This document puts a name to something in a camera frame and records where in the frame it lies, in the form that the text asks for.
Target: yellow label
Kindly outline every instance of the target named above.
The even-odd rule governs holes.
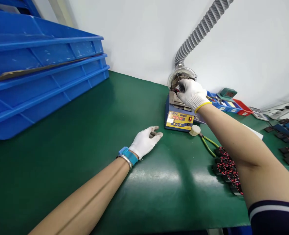
[[[191,130],[193,119],[194,116],[169,111],[166,126],[184,130]]]

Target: white paper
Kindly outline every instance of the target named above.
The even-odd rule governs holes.
[[[256,132],[255,130],[253,130],[253,129],[251,129],[250,127],[248,127],[254,134],[256,134],[260,139],[263,139],[263,135],[262,134],[260,134],[260,133],[258,133],[258,132]]]

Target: green digital clock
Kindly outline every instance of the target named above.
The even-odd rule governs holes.
[[[222,100],[233,101],[233,97],[237,94],[234,89],[225,87],[219,94],[217,94]]]

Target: wire bundle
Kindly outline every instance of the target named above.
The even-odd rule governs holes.
[[[218,156],[218,158],[215,160],[216,165],[213,166],[215,174],[221,175],[225,182],[231,184],[230,188],[234,194],[243,195],[235,162],[231,159],[223,147],[217,148],[215,153]]]

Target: white glove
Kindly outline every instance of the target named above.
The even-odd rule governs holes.
[[[185,88],[185,92],[177,94],[178,98],[192,108],[195,113],[201,106],[212,103],[206,98],[206,90],[202,88],[200,83],[192,79],[182,79],[178,84]]]
[[[159,126],[149,127],[139,132],[129,147],[129,150],[138,155],[139,160],[141,160],[144,155],[150,152],[157,144],[157,142],[163,137],[162,132],[155,132],[158,130],[158,128]]]

